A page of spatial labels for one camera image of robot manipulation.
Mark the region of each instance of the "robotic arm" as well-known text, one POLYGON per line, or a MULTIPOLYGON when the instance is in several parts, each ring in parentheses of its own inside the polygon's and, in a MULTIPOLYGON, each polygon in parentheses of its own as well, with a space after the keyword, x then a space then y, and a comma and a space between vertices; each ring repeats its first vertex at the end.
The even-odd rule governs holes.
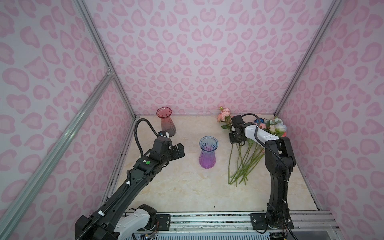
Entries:
POLYGON ((271 229, 280 228, 285 224, 290 230, 293 224, 287 203, 288 181, 296 165, 291 142, 289 138, 272 135, 252 122, 244 122, 243 116, 237 115, 231 119, 234 131, 229 134, 230 141, 241 144, 249 138, 266 149, 265 166, 271 175, 271 195, 267 203, 265 221, 271 229))
POLYGON ((156 210, 147 205, 141 205, 134 213, 120 221, 137 194, 152 181, 169 161, 185 156, 184 146, 179 143, 172 146, 172 141, 165 137, 166 132, 160 132, 148 150, 139 158, 133 169, 127 171, 127 179, 103 206, 92 213, 90 217, 81 216, 75 223, 76 240, 116 240, 125 239, 140 228, 152 229, 155 225, 156 210))

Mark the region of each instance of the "pink flower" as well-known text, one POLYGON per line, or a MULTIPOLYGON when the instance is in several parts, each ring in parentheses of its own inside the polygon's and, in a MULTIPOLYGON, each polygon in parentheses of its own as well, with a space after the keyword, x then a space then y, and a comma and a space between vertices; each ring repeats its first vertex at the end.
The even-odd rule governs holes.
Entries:
POLYGON ((265 123, 260 123, 259 128, 261 128, 261 129, 266 128, 265 123))
POLYGON ((221 121, 221 113, 217 116, 217 122, 220 122, 221 121))
POLYGON ((221 120, 225 121, 225 117, 230 116, 231 112, 225 111, 225 112, 221 112, 220 114, 221 114, 221 120))

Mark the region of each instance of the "white flower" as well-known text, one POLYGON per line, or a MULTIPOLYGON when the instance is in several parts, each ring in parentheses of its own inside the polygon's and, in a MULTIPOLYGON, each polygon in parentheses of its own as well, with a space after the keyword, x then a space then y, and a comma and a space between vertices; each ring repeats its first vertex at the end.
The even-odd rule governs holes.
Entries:
POLYGON ((276 130, 278 130, 279 132, 286 132, 287 131, 287 127, 282 124, 282 123, 278 123, 275 125, 275 128, 276 130))
POLYGON ((274 133, 275 132, 275 126, 274 125, 269 126, 269 130, 271 131, 271 133, 274 133))
POLYGON ((283 120, 281 120, 280 118, 275 118, 274 120, 275 120, 275 123, 281 123, 281 124, 283 123, 283 120))

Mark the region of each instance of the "white joint cover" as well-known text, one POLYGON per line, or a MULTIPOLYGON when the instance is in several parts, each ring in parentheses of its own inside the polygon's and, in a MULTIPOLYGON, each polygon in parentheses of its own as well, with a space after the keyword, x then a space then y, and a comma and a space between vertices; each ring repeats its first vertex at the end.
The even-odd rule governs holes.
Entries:
MULTIPOLYGON (((258 126, 256 126, 256 125, 251 125, 251 126, 248 126, 245 128, 245 136, 247 138, 254 140, 255 142, 257 142, 255 139, 255 131, 256 131, 257 127, 258 126)), ((269 140, 279 139, 278 136, 272 135, 272 134, 262 130, 261 128, 259 128, 259 130, 257 130, 257 138, 260 141, 262 141, 263 143, 265 143, 266 141, 269 141, 269 140)))
POLYGON ((115 232, 119 232, 118 240, 131 237, 132 233, 145 227, 149 221, 149 214, 143 209, 137 209, 131 213, 128 217, 121 218, 117 223, 115 232))

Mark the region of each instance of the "leaf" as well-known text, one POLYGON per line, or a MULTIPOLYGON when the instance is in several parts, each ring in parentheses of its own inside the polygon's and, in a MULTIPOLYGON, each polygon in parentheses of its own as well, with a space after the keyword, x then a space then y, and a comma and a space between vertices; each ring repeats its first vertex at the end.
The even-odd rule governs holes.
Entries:
POLYGON ((278 137, 281 137, 284 133, 283 132, 277 132, 275 135, 278 137))

